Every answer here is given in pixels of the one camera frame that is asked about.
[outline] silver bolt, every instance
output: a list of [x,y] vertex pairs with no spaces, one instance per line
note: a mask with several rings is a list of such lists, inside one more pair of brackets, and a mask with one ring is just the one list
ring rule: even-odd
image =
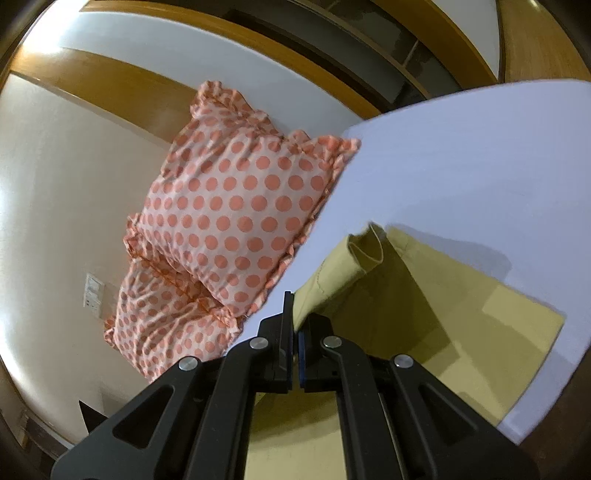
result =
[[404,355],[403,353],[394,357],[394,365],[396,365],[398,368],[411,368],[413,363],[414,360],[412,357]]
[[251,348],[254,348],[255,350],[263,350],[264,348],[267,348],[267,345],[269,345],[269,340],[265,337],[254,337],[250,342]]
[[199,364],[199,360],[193,356],[186,356],[185,358],[181,358],[180,362],[178,363],[178,367],[188,372],[189,370],[193,370]]
[[327,348],[338,348],[343,344],[343,341],[336,335],[329,335],[328,337],[324,337],[322,343]]

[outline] yellow towel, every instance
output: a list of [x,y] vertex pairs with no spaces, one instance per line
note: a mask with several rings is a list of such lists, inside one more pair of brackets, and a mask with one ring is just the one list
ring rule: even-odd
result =
[[[349,235],[294,299],[375,356],[408,353],[497,425],[543,363],[563,318],[406,233]],[[345,479],[331,393],[266,395],[255,407],[247,479]]]

